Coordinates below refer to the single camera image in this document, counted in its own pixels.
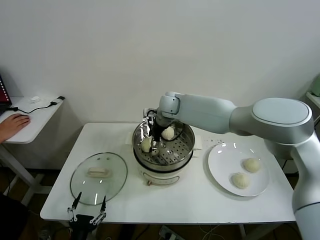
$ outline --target power strip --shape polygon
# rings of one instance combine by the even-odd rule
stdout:
[[[159,235],[165,240],[185,240],[165,225],[162,225]]]

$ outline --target white wall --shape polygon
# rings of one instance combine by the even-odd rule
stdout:
[[[319,8],[317,0],[2,0],[0,70],[13,94],[67,98],[41,141],[11,149],[27,167],[61,167],[84,123],[139,121],[166,91],[240,106],[298,97],[320,72]]]

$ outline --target dough bun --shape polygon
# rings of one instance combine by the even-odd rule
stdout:
[[[141,149],[144,153],[149,153],[151,148],[152,137],[145,137],[141,142]]]
[[[246,173],[237,172],[231,177],[232,184],[238,189],[246,189],[250,185],[250,178]]]
[[[170,141],[175,136],[175,129],[172,126],[169,126],[161,133],[161,136],[163,139]]]
[[[256,173],[260,170],[261,164],[258,158],[250,157],[243,162],[243,167],[250,173]]]

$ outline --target human hand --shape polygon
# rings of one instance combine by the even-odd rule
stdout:
[[[0,123],[0,143],[11,138],[30,123],[28,115],[13,114]]]

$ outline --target white table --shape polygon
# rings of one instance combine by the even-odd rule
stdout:
[[[311,92],[307,92],[305,95],[320,109],[320,97],[311,94]]]
[[[170,186],[147,186],[139,175],[138,163],[131,145],[126,144],[128,133],[138,123],[88,123],[80,133],[40,216],[45,220],[67,221],[67,207],[74,198],[70,179],[76,167],[91,155],[114,152],[123,157],[128,167],[126,183],[120,193],[107,202],[105,223],[148,224],[253,224],[293,222],[291,208],[293,190],[274,156],[264,141],[256,136],[240,137],[232,133],[213,134],[192,128],[202,138],[202,150],[187,165],[183,178]],[[257,197],[240,197],[224,190],[213,179],[207,168],[207,156],[213,142],[243,142],[250,145],[266,161],[270,184]],[[95,216],[98,206],[79,204],[77,213]],[[263,225],[248,235],[257,239],[279,224]]]
[[[41,102],[31,103],[28,97],[12,97],[12,106],[18,107],[25,112],[29,112],[35,108],[46,107],[50,104],[51,101],[55,99],[42,99]],[[30,114],[30,124],[19,131],[16,135],[6,140],[4,143],[6,144],[28,144],[31,143],[41,132],[53,114],[58,110],[61,106],[61,102],[57,105],[53,105],[49,108],[39,109]],[[0,123],[9,117],[12,114],[25,114],[23,112],[17,111],[6,111],[0,116]],[[1,160],[16,174],[15,178],[10,183],[12,187],[18,180],[21,178],[28,186],[29,189],[27,193],[24,195],[21,203],[25,206],[28,205],[30,199],[33,194],[48,194],[51,190],[51,186],[41,186],[40,181],[44,177],[43,174],[38,174],[36,177],[33,177],[17,160],[16,158],[7,151],[7,149],[1,144],[0,145],[0,157]],[[5,195],[8,194],[9,188],[7,188],[4,192]]]

